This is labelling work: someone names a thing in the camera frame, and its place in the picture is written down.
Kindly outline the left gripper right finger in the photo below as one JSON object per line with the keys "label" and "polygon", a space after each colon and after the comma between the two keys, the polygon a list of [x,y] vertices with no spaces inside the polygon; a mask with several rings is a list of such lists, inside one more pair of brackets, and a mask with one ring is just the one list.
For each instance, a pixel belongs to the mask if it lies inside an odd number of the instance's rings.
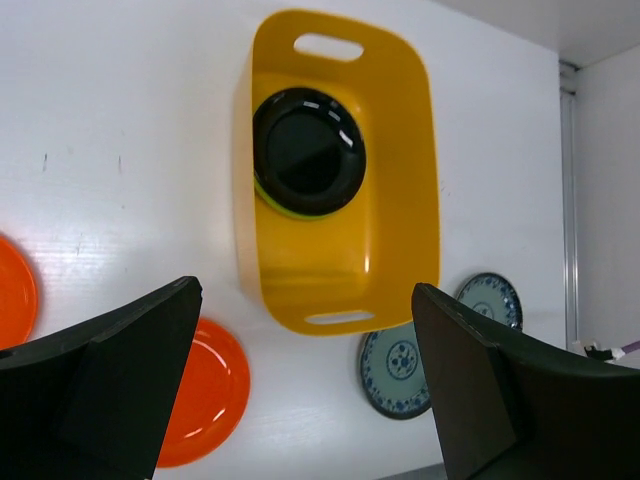
{"label": "left gripper right finger", "polygon": [[419,283],[414,327],[451,479],[635,479],[639,373],[488,319]]}

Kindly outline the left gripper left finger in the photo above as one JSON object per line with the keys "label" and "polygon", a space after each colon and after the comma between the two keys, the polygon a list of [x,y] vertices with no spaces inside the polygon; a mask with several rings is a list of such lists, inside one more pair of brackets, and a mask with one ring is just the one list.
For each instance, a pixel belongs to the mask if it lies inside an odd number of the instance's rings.
{"label": "left gripper left finger", "polygon": [[2,350],[2,478],[152,478],[201,304],[184,276]]}

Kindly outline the blue patterned plate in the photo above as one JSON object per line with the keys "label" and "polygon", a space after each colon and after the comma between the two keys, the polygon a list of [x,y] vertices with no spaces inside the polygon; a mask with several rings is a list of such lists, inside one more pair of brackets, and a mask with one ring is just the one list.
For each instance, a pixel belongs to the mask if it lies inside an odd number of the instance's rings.
{"label": "blue patterned plate", "polygon": [[358,373],[367,400],[387,418],[409,420],[431,408],[412,322],[366,334]]}
{"label": "blue patterned plate", "polygon": [[456,299],[487,318],[514,330],[523,329],[520,298],[513,285],[497,273],[484,272],[470,277],[460,287]]}

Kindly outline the orange plate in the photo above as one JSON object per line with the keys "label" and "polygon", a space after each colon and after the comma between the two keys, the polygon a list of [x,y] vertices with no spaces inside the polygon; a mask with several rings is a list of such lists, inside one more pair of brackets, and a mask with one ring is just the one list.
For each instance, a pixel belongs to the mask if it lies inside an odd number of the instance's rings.
{"label": "orange plate", "polygon": [[157,466],[183,466],[221,446],[245,413],[250,387],[240,342],[220,324],[200,318]]}
{"label": "orange plate", "polygon": [[1,348],[20,345],[38,315],[39,295],[33,269],[21,250],[1,236]]}

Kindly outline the black plate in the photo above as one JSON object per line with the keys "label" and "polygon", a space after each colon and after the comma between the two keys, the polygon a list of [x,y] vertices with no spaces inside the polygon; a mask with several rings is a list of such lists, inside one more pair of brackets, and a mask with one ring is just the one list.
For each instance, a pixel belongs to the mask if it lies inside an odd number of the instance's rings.
{"label": "black plate", "polygon": [[253,115],[253,164],[282,206],[320,214],[355,198],[367,154],[357,122],[337,99],[291,87],[269,96]]}

